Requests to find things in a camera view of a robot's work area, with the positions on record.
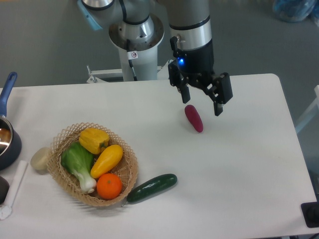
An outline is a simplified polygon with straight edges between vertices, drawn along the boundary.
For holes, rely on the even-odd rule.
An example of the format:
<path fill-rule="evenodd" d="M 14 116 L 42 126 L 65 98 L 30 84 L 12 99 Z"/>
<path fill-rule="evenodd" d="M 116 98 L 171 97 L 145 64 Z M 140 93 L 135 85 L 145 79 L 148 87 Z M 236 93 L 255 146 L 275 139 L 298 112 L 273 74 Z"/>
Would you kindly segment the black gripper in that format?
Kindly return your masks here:
<path fill-rule="evenodd" d="M 219 116 L 223 106 L 233 97 L 230 76 L 227 72 L 214 75 L 213 44 L 192 50 L 182 50 L 177 46 L 177 37 L 170 39 L 175 60 L 168 65 L 169 81 L 181 94 L 182 102 L 190 100 L 187 85 L 201 89 L 213 101 L 214 114 Z"/>

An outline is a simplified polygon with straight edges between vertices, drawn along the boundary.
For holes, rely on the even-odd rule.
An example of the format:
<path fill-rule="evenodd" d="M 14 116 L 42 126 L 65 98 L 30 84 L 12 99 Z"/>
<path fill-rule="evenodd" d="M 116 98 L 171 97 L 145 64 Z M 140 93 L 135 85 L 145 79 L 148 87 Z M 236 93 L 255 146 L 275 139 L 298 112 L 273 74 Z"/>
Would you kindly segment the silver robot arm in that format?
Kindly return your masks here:
<path fill-rule="evenodd" d="M 164 27 L 151 13 L 148 0 L 80 0 L 77 4 L 92 27 L 108 30 L 119 52 L 124 81 L 156 79 Z M 229 74 L 216 75 L 213 70 L 209 2 L 161 0 L 159 4 L 166 9 L 170 28 L 170 84 L 184 103 L 190 100 L 189 87 L 201 89 L 212 99 L 215 115 L 220 115 L 233 93 Z"/>

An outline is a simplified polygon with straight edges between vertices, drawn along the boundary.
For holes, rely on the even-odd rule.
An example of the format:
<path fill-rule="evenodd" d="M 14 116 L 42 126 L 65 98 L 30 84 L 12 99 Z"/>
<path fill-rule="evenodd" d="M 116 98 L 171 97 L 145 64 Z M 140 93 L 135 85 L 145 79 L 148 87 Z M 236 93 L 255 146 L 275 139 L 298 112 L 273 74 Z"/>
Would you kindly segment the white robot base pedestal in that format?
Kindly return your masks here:
<path fill-rule="evenodd" d="M 104 80 L 120 78 L 124 82 L 156 80 L 158 71 L 158 46 L 164 37 L 161 20 L 154 14 L 139 24 L 124 21 L 109 27 L 109 37 L 117 48 L 120 58 L 120 69 L 90 70 L 87 83 L 103 83 Z"/>

